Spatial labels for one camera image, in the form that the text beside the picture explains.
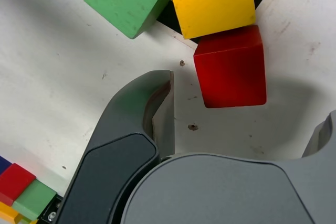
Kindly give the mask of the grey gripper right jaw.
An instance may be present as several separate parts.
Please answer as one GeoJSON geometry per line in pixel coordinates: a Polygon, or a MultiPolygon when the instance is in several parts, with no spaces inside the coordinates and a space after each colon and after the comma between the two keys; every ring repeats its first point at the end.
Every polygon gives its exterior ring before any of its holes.
{"type": "Polygon", "coordinates": [[[170,158],[141,179],[122,223],[335,223],[335,113],[324,147],[288,161],[170,158]]]}

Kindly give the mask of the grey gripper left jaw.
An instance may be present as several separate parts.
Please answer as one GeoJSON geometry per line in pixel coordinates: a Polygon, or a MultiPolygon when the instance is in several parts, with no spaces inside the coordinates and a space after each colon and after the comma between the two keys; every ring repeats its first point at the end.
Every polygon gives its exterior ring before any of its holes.
{"type": "Polygon", "coordinates": [[[145,73],[100,117],[66,191],[57,223],[120,223],[139,181],[175,153],[174,74],[145,73]]]}

